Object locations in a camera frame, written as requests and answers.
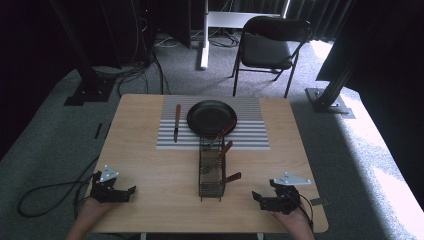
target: striped mat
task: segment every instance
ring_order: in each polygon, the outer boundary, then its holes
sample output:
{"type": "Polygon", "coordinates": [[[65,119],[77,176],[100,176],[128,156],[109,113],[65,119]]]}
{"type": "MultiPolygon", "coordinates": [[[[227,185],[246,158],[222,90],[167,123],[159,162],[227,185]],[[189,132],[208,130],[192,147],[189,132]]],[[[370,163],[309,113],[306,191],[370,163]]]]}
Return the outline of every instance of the striped mat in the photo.
{"type": "Polygon", "coordinates": [[[233,141],[234,150],[270,150],[259,100],[256,98],[165,96],[156,149],[199,149],[199,136],[187,125],[190,108],[203,100],[218,100],[231,106],[237,114],[237,125],[225,136],[233,141]],[[174,143],[175,107],[181,104],[178,141],[174,143]]]}

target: robotic hand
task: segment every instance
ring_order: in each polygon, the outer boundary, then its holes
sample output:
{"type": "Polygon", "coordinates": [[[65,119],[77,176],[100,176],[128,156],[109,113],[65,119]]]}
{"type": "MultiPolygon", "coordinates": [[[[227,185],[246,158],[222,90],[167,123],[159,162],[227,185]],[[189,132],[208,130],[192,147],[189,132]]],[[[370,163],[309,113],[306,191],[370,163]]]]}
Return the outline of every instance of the robotic hand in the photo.
{"type": "Polygon", "coordinates": [[[127,191],[115,190],[113,185],[116,182],[118,172],[110,169],[105,165],[103,172],[98,171],[93,175],[92,188],[90,196],[99,201],[103,202],[128,202],[131,195],[135,192],[136,186],[128,189],[127,191]]]}
{"type": "Polygon", "coordinates": [[[252,191],[253,199],[259,202],[261,210],[290,214],[301,204],[299,191],[294,185],[308,185],[311,181],[285,172],[277,179],[270,179],[269,183],[275,188],[277,197],[262,197],[252,191]]]}

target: knife handle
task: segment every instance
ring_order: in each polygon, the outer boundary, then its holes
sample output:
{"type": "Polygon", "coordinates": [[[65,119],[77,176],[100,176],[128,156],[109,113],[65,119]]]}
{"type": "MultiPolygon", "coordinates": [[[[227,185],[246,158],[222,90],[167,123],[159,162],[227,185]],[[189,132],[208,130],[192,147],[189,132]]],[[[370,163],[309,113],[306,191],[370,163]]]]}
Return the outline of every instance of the knife handle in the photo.
{"type": "Polygon", "coordinates": [[[222,138],[228,131],[230,131],[232,127],[236,125],[236,123],[237,123],[237,120],[232,119],[231,122],[218,133],[218,137],[222,138]]]}
{"type": "Polygon", "coordinates": [[[241,172],[238,172],[238,173],[236,173],[236,174],[233,174],[233,175],[231,175],[231,176],[227,177],[227,178],[225,179],[225,183],[229,183],[229,182],[232,182],[232,181],[238,180],[238,179],[240,179],[240,178],[241,178],[241,172]]]}
{"type": "Polygon", "coordinates": [[[175,128],[178,128],[178,124],[180,123],[180,112],[181,112],[181,105],[177,104],[177,107],[175,109],[175,128]]]}
{"type": "Polygon", "coordinates": [[[228,150],[230,150],[230,148],[233,146],[233,141],[228,141],[227,145],[225,145],[225,147],[222,149],[221,153],[219,154],[219,159],[221,159],[222,157],[224,157],[224,155],[228,152],[228,150]]]}

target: knife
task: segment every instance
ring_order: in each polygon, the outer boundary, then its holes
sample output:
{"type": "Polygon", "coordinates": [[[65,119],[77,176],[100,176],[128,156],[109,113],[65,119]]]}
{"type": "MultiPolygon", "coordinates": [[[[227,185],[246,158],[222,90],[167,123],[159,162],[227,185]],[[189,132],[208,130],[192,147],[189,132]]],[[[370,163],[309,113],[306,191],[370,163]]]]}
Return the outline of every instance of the knife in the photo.
{"type": "Polygon", "coordinates": [[[233,141],[228,141],[227,145],[222,149],[221,153],[219,153],[218,159],[221,159],[224,157],[224,155],[230,150],[230,148],[233,146],[233,141]]]}
{"type": "Polygon", "coordinates": [[[178,138],[178,124],[180,123],[180,112],[181,112],[181,105],[177,104],[177,107],[175,109],[175,127],[174,127],[174,142],[177,143],[178,138]]]}
{"type": "Polygon", "coordinates": [[[237,123],[237,119],[232,119],[227,126],[225,126],[221,131],[219,131],[218,134],[216,135],[216,138],[208,144],[209,148],[211,148],[213,144],[215,144],[216,140],[224,137],[225,134],[227,134],[227,132],[230,131],[231,128],[233,128],[236,125],[236,123],[237,123]]]}
{"type": "Polygon", "coordinates": [[[226,179],[224,179],[223,183],[230,183],[230,182],[238,180],[240,178],[241,178],[241,172],[238,172],[238,173],[233,174],[233,175],[227,177],[226,179]]]}

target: wire basket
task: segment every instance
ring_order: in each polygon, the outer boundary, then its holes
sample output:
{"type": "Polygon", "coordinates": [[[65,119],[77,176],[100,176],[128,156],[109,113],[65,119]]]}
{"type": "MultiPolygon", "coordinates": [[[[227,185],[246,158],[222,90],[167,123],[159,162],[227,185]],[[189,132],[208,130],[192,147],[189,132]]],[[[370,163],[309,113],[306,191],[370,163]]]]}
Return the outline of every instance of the wire basket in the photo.
{"type": "Polygon", "coordinates": [[[224,138],[201,136],[199,144],[199,196],[219,198],[225,191],[225,146],[224,138]]]}

